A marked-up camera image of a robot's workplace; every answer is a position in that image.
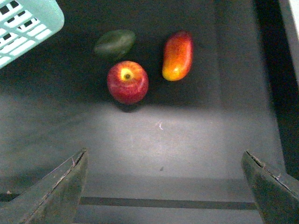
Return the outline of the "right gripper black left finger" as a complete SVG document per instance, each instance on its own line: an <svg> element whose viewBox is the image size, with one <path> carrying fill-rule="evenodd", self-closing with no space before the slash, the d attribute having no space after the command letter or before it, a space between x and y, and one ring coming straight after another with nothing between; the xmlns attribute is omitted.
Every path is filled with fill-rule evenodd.
<svg viewBox="0 0 299 224"><path fill-rule="evenodd" d="M2 224L71 224L85 187L83 148L0 209Z"/></svg>

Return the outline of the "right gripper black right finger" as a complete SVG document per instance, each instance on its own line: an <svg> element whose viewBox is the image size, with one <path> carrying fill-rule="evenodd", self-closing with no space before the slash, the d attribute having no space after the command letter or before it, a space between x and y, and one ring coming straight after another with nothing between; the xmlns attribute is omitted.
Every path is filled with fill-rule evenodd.
<svg viewBox="0 0 299 224"><path fill-rule="evenodd" d="M265 224L299 222L299 181L245 151L242 169Z"/></svg>

